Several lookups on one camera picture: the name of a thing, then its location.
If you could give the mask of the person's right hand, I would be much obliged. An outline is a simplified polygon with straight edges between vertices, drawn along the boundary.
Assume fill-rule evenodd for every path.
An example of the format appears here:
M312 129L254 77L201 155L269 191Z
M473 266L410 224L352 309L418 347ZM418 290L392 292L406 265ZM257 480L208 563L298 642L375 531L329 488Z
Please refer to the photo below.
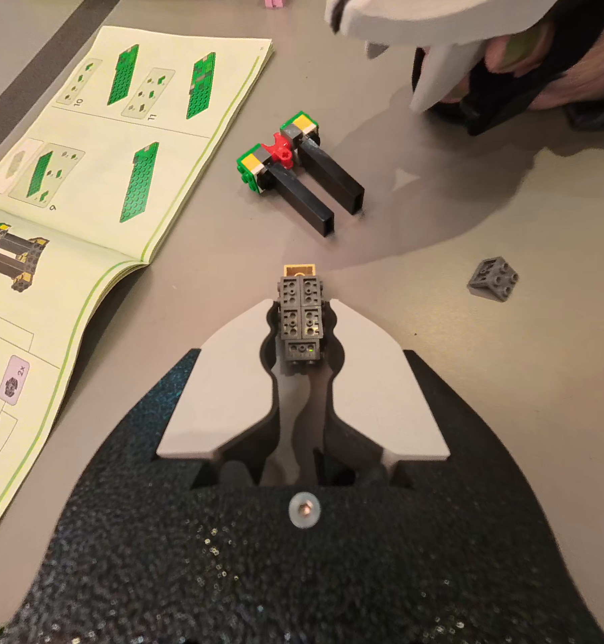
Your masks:
M540 67L552 47L554 24L542 19L525 31L492 39L485 49L491 73L515 77ZM530 111L545 111L575 102L604 100L604 30L585 56L564 76L550 83L531 102Z

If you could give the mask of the small grey brick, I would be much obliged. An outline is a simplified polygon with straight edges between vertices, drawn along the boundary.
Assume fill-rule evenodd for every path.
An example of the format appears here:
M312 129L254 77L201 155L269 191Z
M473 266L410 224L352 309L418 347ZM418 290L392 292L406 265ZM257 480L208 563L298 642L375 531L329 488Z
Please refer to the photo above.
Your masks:
M483 260L475 269L468 287L486 290L498 301L506 302L519 281L519 274L502 257Z

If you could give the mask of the grey brick assembly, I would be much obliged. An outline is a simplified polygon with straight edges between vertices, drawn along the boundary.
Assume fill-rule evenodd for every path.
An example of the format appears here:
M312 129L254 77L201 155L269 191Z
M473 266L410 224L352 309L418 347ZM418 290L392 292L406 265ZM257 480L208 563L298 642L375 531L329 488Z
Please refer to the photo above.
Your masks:
M326 358L323 281L314 264L286 264L277 292L282 371L305 375Z

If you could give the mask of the black pillar brick assembly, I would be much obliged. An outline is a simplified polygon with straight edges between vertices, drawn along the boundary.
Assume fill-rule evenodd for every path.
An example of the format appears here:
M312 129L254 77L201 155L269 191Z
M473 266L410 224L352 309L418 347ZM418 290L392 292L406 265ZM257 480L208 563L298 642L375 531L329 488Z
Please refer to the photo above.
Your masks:
M256 144L236 160L242 182L252 192L278 192L323 237L333 233L335 214L294 172L306 171L349 214L362 210L365 189L321 147L319 125L297 112L274 133L274 143Z

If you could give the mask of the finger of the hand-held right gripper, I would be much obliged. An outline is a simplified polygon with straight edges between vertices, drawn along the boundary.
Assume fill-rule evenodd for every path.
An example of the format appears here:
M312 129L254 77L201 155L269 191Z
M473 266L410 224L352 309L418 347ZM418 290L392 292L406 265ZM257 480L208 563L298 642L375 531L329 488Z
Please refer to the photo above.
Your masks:
M433 46L420 67L410 109L422 113L446 98L481 60L485 43Z
M467 44L522 32L555 1L327 1L336 34L367 43Z

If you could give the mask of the green brick instruction booklet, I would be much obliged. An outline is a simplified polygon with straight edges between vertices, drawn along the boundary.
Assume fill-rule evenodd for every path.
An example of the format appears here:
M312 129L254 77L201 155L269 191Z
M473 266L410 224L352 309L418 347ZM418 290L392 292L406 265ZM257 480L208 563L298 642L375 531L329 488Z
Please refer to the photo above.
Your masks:
M0 519L45 445L88 322L148 266L271 39L101 28L0 161Z

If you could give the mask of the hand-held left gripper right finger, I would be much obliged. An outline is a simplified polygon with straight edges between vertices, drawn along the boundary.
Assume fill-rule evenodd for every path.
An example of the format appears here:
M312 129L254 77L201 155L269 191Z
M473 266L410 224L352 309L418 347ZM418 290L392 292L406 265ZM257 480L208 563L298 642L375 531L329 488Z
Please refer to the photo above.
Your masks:
M400 344L333 298L326 308L330 378L325 457L356 476L406 463L444 463L451 455Z

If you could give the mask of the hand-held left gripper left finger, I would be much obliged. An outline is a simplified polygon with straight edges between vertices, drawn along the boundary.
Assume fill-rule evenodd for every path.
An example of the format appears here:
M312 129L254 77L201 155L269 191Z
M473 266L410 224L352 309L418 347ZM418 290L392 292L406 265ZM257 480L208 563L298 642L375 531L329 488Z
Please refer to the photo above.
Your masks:
M169 461L201 461L206 479L261 482L281 432L276 362L278 306L265 299L201 347L156 450Z

